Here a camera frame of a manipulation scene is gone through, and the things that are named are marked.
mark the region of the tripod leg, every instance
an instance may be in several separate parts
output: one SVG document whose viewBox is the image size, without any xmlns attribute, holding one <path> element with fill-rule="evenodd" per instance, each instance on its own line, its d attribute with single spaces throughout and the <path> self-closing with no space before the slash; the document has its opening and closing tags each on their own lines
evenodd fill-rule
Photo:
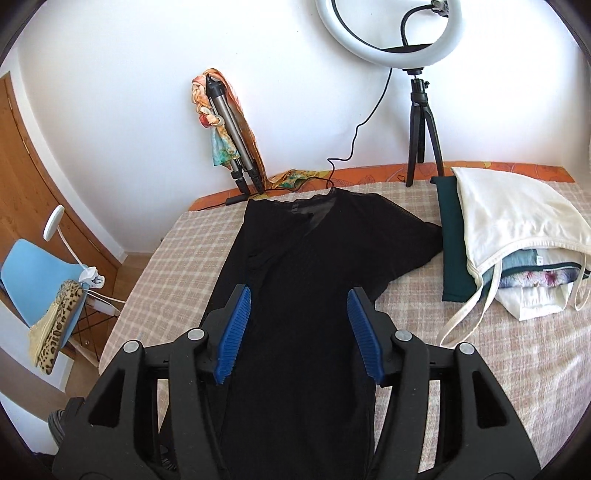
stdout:
<svg viewBox="0 0 591 480">
<path fill-rule="evenodd" d="M 417 163 L 420 121 L 421 108 L 418 105 L 413 104 L 413 107 L 410 110 L 410 145 L 408 146 L 407 187 L 411 187 L 414 181 L 414 167 Z"/>
<path fill-rule="evenodd" d="M 421 108 L 421 119 L 418 129 L 418 163 L 425 163 L 425 112 Z"/>
<path fill-rule="evenodd" d="M 433 112 L 429 106 L 424 107 L 425 120 L 427 121 L 427 127 L 429 128 L 429 134 L 431 135 L 431 144 L 433 145 L 433 152 L 435 153 L 435 163 L 437 164 L 437 175 L 440 177 L 445 176 L 443 170 L 443 156 L 441 154 L 441 145 L 439 145 L 439 137 L 437 136 L 437 128 L 435 127 L 435 119 L 433 118 Z"/>
</svg>

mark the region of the white bag strap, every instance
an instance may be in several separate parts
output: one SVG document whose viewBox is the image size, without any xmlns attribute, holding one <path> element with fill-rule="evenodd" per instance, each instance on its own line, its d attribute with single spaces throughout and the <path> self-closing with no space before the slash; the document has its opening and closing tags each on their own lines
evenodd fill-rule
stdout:
<svg viewBox="0 0 591 480">
<path fill-rule="evenodd" d="M 578 312 L 579 310 L 581 310 L 583 307 L 585 307 L 585 304 L 587 303 L 587 301 L 589 300 L 589 296 L 591 294 L 591 286 L 589 285 L 589 281 L 587 281 L 587 292 L 583 292 L 583 303 L 581 304 L 577 304 L 577 298 L 579 296 L 579 290 L 581 288 L 581 285 L 583 284 L 583 277 L 585 275 L 585 270 L 587 269 L 587 255 L 583 254 L 583 261 L 581 262 L 581 271 L 579 272 L 579 276 L 577 277 L 576 282 L 574 283 L 573 286 L 573 291 L 571 293 L 572 295 L 572 302 L 573 302 L 573 306 L 574 309 Z"/>
<path fill-rule="evenodd" d="M 478 328 L 482 319 L 484 318 L 484 314 L 491 306 L 492 301 L 495 299 L 496 292 L 499 289 L 499 285 L 501 283 L 502 271 L 503 261 L 500 260 L 500 262 L 495 264 L 495 268 L 492 273 L 491 289 L 489 290 L 488 295 L 486 296 L 486 301 L 484 304 L 484 308 L 482 309 L 482 314 L 476 322 L 476 324 L 474 325 L 474 327 L 472 327 L 472 329 L 467 334 L 465 334 L 464 337 L 460 340 L 452 340 L 451 342 L 444 345 L 445 339 L 449 336 L 453 329 L 460 325 L 462 320 L 464 320 L 468 316 L 468 314 L 474 309 L 474 307 L 478 303 L 480 295 L 482 294 L 482 289 L 484 287 L 483 284 L 480 285 L 480 287 L 478 288 L 476 293 L 470 298 L 470 300 L 468 300 L 467 303 L 461 309 L 459 309 L 456 312 L 456 314 L 445 324 L 445 327 L 439 330 L 439 333 L 437 334 L 438 346 L 444 346 L 446 348 L 455 348 L 458 344 L 464 342 L 471 334 L 474 333 L 474 331 Z"/>
</svg>

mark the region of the white desk lamp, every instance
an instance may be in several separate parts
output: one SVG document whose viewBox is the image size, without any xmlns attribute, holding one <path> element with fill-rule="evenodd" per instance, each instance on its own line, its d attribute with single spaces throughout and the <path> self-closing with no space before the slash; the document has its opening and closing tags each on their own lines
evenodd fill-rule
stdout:
<svg viewBox="0 0 591 480">
<path fill-rule="evenodd" d="M 43 239 L 48 242 L 51 240 L 51 237 L 56 233 L 60 234 L 61 240 L 66 244 L 68 250 L 72 254 L 72 256 L 76 259 L 78 264 L 82 267 L 82 273 L 80 274 L 80 278 L 78 281 L 80 283 L 86 283 L 90 285 L 91 288 L 102 288 L 105 285 L 105 278 L 102 275 L 99 275 L 98 270 L 96 267 L 87 267 L 84 265 L 77 255 L 74 253 L 68 242 L 66 241 L 64 234 L 61 232 L 60 229 L 60 222 L 61 218 L 64 216 L 65 208 L 63 205 L 58 205 L 55 210 L 49 216 L 49 220 L 45 225 L 45 230 L 43 230 Z"/>
</svg>

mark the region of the metal rivet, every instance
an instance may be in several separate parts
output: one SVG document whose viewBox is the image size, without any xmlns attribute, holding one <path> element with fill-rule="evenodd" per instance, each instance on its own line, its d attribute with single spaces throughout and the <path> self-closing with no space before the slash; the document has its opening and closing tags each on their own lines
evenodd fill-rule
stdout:
<svg viewBox="0 0 591 480">
<path fill-rule="evenodd" d="M 205 337 L 205 332 L 201 328 L 194 328 L 193 330 L 189 330 L 187 337 L 189 337 L 189 340 L 201 340 Z"/>
<path fill-rule="evenodd" d="M 410 333 L 408 330 L 396 330 L 396 333 L 394 335 L 401 342 L 408 342 L 411 338 L 413 338 L 413 334 Z"/>
<path fill-rule="evenodd" d="M 133 353 L 139 348 L 139 343 L 136 340 L 130 340 L 123 346 L 123 351 L 126 353 Z"/>
<path fill-rule="evenodd" d="M 460 351 L 465 353 L 466 355 L 471 355 L 476 352 L 476 349 L 471 343 L 461 343 L 460 344 Z"/>
</svg>

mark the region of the dark green fabric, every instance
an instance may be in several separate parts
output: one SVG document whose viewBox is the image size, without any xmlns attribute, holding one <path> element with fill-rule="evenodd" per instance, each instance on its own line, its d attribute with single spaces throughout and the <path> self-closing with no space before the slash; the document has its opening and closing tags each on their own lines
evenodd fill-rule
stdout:
<svg viewBox="0 0 591 480">
<path fill-rule="evenodd" d="M 441 228 L 443 234 L 443 295 L 442 301 L 465 302 L 476 293 L 476 282 L 466 268 L 464 217 L 457 196 L 457 178 L 433 177 L 437 186 Z"/>
</svg>

